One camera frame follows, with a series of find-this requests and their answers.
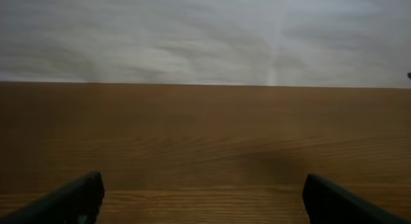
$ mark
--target wooden table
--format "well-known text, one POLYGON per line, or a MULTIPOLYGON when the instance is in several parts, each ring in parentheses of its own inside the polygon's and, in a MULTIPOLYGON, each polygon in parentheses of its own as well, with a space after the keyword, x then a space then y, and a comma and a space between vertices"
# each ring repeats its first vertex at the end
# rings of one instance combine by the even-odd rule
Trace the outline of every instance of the wooden table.
POLYGON ((307 223, 308 173, 411 220, 411 90, 0 84, 0 214, 97 169, 99 223, 307 223))

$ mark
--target wood grain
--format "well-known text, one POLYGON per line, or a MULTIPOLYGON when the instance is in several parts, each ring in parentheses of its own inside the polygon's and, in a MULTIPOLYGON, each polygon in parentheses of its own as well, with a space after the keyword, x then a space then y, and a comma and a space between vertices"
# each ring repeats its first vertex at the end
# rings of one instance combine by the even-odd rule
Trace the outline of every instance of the wood grain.
POLYGON ((411 220, 411 90, 0 83, 0 214, 90 170, 99 223, 308 223, 318 173, 411 220))

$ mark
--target black object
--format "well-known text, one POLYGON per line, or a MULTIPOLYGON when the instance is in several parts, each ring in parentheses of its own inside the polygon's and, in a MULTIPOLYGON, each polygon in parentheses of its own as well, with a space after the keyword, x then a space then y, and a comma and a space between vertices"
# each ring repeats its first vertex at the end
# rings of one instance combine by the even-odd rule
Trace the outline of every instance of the black object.
POLYGON ((92 172, 0 219, 0 224, 93 224, 104 198, 100 172, 92 172))
POLYGON ((308 175, 302 198, 311 224, 410 224, 317 175, 308 175))

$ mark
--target white wall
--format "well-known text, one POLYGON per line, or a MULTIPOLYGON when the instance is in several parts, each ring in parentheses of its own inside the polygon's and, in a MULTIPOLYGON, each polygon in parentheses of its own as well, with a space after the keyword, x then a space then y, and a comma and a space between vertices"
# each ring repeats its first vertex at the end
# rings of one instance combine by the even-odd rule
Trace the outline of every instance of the white wall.
POLYGON ((411 87, 411 0, 0 0, 0 80, 411 87))

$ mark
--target white sheet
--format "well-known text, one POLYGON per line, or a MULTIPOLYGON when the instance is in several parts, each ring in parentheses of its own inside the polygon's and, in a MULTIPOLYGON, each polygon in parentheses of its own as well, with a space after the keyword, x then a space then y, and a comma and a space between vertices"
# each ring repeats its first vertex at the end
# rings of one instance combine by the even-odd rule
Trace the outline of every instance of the white sheet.
POLYGON ((411 0, 0 3, 0 80, 411 87, 411 0))

